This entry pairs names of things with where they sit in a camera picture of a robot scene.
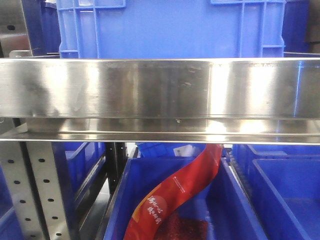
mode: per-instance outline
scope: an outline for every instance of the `perforated metal post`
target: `perforated metal post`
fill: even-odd
[[[13,119],[0,120],[1,133],[14,127]],[[0,163],[24,238],[48,240],[46,222],[25,144],[1,141]]]
[[[45,221],[51,240],[79,240],[63,142],[27,142]]]

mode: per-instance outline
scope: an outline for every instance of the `blue plastic crate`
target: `blue plastic crate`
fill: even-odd
[[[270,240],[320,239],[320,160],[254,160],[252,203]]]
[[[57,0],[62,58],[282,57],[285,0]]]
[[[105,145],[99,142],[66,142],[64,146],[72,189],[76,192],[104,154]]]
[[[137,142],[136,145],[144,158],[196,157],[206,147],[200,143]]]
[[[251,183],[254,159],[320,159],[320,146],[234,144],[232,155]]]
[[[58,53],[61,43],[57,6],[41,2],[42,32],[47,53]]]
[[[0,167],[0,240],[23,240],[5,177]]]
[[[282,37],[287,52],[308,53],[306,42],[310,0],[286,0]]]
[[[159,183],[193,157],[130,159],[125,167],[104,240],[122,240],[136,206]],[[178,208],[183,218],[208,222],[207,240],[267,240],[244,192],[223,159],[219,173]]]

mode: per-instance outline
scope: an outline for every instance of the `metal frame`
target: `metal frame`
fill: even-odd
[[[39,0],[0,1],[0,42],[4,57],[46,55]]]
[[[63,142],[26,143],[51,240],[79,239]]]
[[[320,145],[320,58],[1,59],[0,94],[5,122],[26,118],[0,134],[0,146],[26,141],[51,240],[79,238],[63,141],[112,142],[115,195],[97,238],[126,162],[118,142]]]
[[[14,120],[2,119],[0,132],[14,126]],[[48,240],[46,221],[25,144],[0,142],[0,163],[24,238]]]

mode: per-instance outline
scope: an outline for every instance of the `red packaging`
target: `red packaging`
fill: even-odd
[[[124,240],[153,240],[162,222],[216,177],[222,146],[207,144],[191,163],[156,186],[136,207]]]

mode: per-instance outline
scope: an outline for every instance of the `blue crate wall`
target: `blue crate wall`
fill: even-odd
[[[320,236],[320,160],[256,159],[252,204],[270,240]]]
[[[41,22],[44,44],[47,53],[58,53],[61,43],[57,5],[41,2]]]
[[[282,36],[286,52],[308,53],[306,42],[310,0],[286,0]]]
[[[57,0],[62,58],[282,57],[285,0]]]
[[[130,159],[124,170],[104,240],[122,240],[133,211],[146,194],[193,159]],[[207,240],[267,240],[248,199],[224,159],[212,183],[177,211],[182,218],[207,221]]]

